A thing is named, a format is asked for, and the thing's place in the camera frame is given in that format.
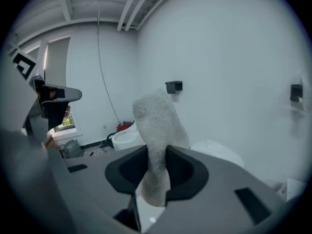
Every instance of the black slot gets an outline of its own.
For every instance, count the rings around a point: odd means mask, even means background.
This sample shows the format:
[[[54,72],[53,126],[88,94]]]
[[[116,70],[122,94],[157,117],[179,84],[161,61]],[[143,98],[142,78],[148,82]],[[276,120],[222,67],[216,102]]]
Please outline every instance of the black slot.
[[[86,168],[88,168],[88,167],[84,164],[67,167],[69,173],[75,173],[75,172],[78,172],[78,171],[86,169]]]
[[[300,84],[293,84],[291,89],[291,98],[290,100],[296,103],[299,103],[299,98],[303,96],[303,87]]]
[[[57,89],[57,98],[65,98],[65,89]]]
[[[143,146],[109,163],[105,176],[116,191],[134,195],[146,171],[147,147]]]
[[[262,222],[271,215],[271,212],[260,202],[260,200],[249,188],[235,190],[234,192],[238,196],[249,216],[252,218],[254,224]]]
[[[171,186],[166,202],[190,199],[208,182],[209,173],[204,164],[172,146],[166,150],[166,168]]]

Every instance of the gray plastic surface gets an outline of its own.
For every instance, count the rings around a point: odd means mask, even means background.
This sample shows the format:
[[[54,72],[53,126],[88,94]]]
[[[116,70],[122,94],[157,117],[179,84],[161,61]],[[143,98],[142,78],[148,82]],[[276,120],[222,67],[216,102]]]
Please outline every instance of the gray plastic surface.
[[[234,190],[249,188],[273,213],[283,205],[278,195],[241,167],[189,149],[175,147],[208,169],[206,186],[191,200],[170,201],[148,233],[235,234],[254,226]]]
[[[87,169],[70,174],[79,190],[109,216],[127,208],[130,195],[116,192],[105,178],[106,166],[139,147],[130,148],[107,156],[91,156],[65,160],[66,166],[85,164]],[[260,201],[275,213],[282,200],[269,187],[250,173],[228,161],[178,148],[182,153],[200,160],[209,171],[206,186],[192,199],[169,201],[165,212],[148,230],[158,233],[240,233],[254,227],[254,223],[234,193],[237,189],[251,189]]]
[[[49,130],[49,120],[42,118],[41,115],[29,118],[31,128],[35,138],[39,142],[47,140],[47,132]]]
[[[26,209],[49,230],[79,234],[137,233],[113,219],[128,207],[131,196],[116,192],[104,171],[110,162],[140,146],[107,156],[63,160],[58,150],[46,151],[20,133],[1,132],[0,136],[1,166],[10,186]],[[285,205],[278,195],[244,169],[215,157],[175,148],[200,160],[209,171],[209,179],[192,199],[169,201],[149,234],[264,233],[283,217],[280,212],[285,212],[282,211]],[[70,174],[67,167],[79,164],[88,168]],[[234,193],[246,187],[272,212],[257,226]]]
[[[65,93],[65,98],[57,98],[56,101],[55,100],[43,101],[41,105],[45,103],[55,103],[55,102],[65,102],[65,101],[71,102],[75,100],[80,100],[82,97],[82,92],[76,88],[62,87],[62,86],[56,86],[52,84],[45,84],[45,85],[42,85],[42,87],[52,87],[52,88],[63,89]]]
[[[102,183],[105,176],[101,177],[97,171],[97,165],[101,162],[97,162],[93,156],[68,159],[66,163],[69,166],[82,163],[88,166],[87,169],[70,174],[56,149],[49,149],[48,155],[59,192],[73,216],[76,233],[137,233],[112,218],[120,208],[128,207],[130,196],[115,194],[109,185]]]
[[[42,79],[40,75],[36,75],[35,77],[33,77],[30,80],[29,85],[34,89],[34,91],[36,91],[35,80],[42,80],[42,82],[44,82],[44,79]],[[36,99],[34,105],[28,113],[28,117],[30,118],[35,116],[41,116],[41,107],[38,98]]]

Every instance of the white wall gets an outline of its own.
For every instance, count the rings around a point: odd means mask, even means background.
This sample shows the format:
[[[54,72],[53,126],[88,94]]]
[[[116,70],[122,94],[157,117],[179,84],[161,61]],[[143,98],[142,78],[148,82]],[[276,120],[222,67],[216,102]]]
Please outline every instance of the white wall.
[[[109,102],[98,59],[97,26],[80,24],[72,33],[67,54],[66,86],[82,91],[71,103],[80,145],[101,141],[116,131],[118,121]],[[116,25],[100,25],[99,49],[103,74],[120,121],[133,120],[132,103],[138,95],[137,33],[117,32]]]
[[[265,181],[304,181],[312,117],[289,100],[312,67],[304,37],[281,0],[168,0],[138,35],[140,92],[183,81],[173,100],[191,144],[219,141]]]

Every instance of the exposed ceiling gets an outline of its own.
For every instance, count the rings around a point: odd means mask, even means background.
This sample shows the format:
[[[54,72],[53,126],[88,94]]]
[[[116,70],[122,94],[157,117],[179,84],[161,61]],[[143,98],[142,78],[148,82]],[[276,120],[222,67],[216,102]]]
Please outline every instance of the exposed ceiling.
[[[53,28],[68,24],[97,21],[118,23],[127,0],[30,0],[22,9],[11,28],[20,45],[28,39]],[[127,23],[139,0],[134,0],[124,23]],[[131,27],[137,27],[149,10],[159,0],[145,0],[135,16]]]

